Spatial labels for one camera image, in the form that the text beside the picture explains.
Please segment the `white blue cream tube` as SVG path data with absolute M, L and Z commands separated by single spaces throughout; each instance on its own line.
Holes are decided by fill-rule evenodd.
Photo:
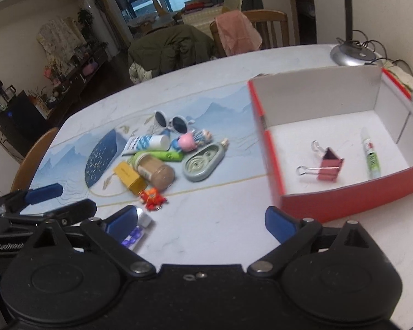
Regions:
M 122 151 L 122 156 L 130 156 L 140 151 L 167 151 L 171 141 L 167 135 L 131 136 Z

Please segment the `pink blue toy figurine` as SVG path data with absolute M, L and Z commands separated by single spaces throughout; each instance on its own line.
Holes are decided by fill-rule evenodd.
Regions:
M 206 129 L 187 132 L 171 143 L 171 148 L 178 151 L 189 153 L 198 147 L 209 144 L 213 140 L 213 135 Z

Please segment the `wooden chair left edge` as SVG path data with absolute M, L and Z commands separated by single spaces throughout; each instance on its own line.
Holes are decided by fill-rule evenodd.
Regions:
M 40 166 L 44 155 L 59 132 L 58 127 L 49 129 L 29 150 L 12 182 L 11 191 L 27 190 Z

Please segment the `yellow small box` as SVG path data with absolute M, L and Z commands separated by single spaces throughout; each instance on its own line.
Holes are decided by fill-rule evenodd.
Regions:
M 114 173 L 132 193 L 139 194 L 144 190 L 144 180 L 128 163 L 119 163 L 114 168 Z

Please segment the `pink binder clip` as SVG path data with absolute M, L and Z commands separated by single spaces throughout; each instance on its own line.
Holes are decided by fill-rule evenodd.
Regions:
M 319 167 L 306 167 L 300 165 L 296 172 L 299 176 L 317 176 L 319 181 L 335 182 L 344 164 L 344 159 L 339 157 L 331 147 L 322 147 L 317 140 L 311 144 L 312 151 L 320 157 Z

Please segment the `dark tv cabinet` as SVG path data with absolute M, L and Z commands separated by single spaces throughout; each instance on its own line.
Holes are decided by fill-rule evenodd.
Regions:
M 17 153 L 26 156 L 45 132 L 60 126 L 66 113 L 81 100 L 86 86 L 108 60 L 102 44 L 86 52 L 82 60 L 74 57 L 76 66 L 67 76 L 61 76 L 59 84 L 51 91 L 35 88 L 16 92 L 14 86 L 5 89 L 0 81 L 0 132 L 3 135 L 0 142 L 8 142 Z

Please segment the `green tube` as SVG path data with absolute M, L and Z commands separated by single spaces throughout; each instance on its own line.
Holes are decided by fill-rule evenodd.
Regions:
M 160 150 L 153 150 L 153 151 L 139 151 L 135 153 L 129 158 L 129 163 L 133 164 L 137 161 L 141 156 L 144 155 L 151 155 L 163 162 L 172 162 L 172 163 L 179 163 L 182 162 L 184 158 L 184 154 L 177 151 L 160 151 Z

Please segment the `red cardboard box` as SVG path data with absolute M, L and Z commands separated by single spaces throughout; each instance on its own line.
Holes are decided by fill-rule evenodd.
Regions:
M 296 218 L 333 221 L 413 193 L 413 103 L 377 66 L 325 67 L 249 81 L 273 203 Z M 371 180 L 360 137 L 366 128 L 381 166 Z M 319 167 L 317 140 L 344 159 L 337 181 L 299 176 Z

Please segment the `green white glue stick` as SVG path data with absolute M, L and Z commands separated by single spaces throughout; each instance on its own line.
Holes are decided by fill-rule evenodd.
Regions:
M 368 130 L 364 127 L 360 132 L 363 150 L 366 157 L 366 165 L 368 168 L 368 175 L 371 180 L 381 177 L 381 166 L 377 157 L 376 150 L 371 141 Z

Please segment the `white round sunglasses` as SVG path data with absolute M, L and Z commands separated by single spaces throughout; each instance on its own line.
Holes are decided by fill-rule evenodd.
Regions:
M 160 110 L 154 112 L 154 118 L 160 127 L 179 134 L 185 134 L 191 131 L 191 126 L 195 123 L 193 119 L 187 119 L 181 115 L 176 115 L 169 118 L 163 111 Z

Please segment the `olive green jacket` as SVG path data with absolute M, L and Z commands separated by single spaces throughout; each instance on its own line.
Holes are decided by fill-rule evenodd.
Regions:
M 211 37 L 191 25 L 174 25 L 153 31 L 131 44 L 128 72 L 133 84 L 140 84 L 217 56 Z

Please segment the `silver desk lamp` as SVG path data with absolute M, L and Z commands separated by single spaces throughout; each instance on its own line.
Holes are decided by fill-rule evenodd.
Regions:
M 354 40 L 353 0 L 313 0 L 318 43 L 336 40 L 330 51 L 332 61 L 340 66 L 371 63 L 375 53 Z

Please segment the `green white cloth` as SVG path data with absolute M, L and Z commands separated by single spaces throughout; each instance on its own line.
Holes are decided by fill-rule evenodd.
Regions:
M 385 60 L 383 67 L 409 92 L 413 92 L 413 76 L 390 60 Z

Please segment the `wooden chair with pink cloth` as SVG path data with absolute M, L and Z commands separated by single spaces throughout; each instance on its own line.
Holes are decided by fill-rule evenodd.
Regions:
M 248 10 L 241 12 L 249 18 L 252 25 L 261 35 L 262 45 L 260 50 L 290 46 L 289 21 L 284 12 L 279 10 Z M 218 36 L 218 28 L 215 21 L 210 25 L 210 30 L 218 50 L 218 55 L 226 57 Z

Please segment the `sofa with blankets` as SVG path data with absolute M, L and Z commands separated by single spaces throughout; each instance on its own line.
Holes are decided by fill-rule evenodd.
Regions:
M 191 25 L 212 38 L 210 25 L 220 14 L 229 10 L 261 9 L 263 9 L 262 0 L 192 0 L 186 5 L 182 20 L 184 25 Z

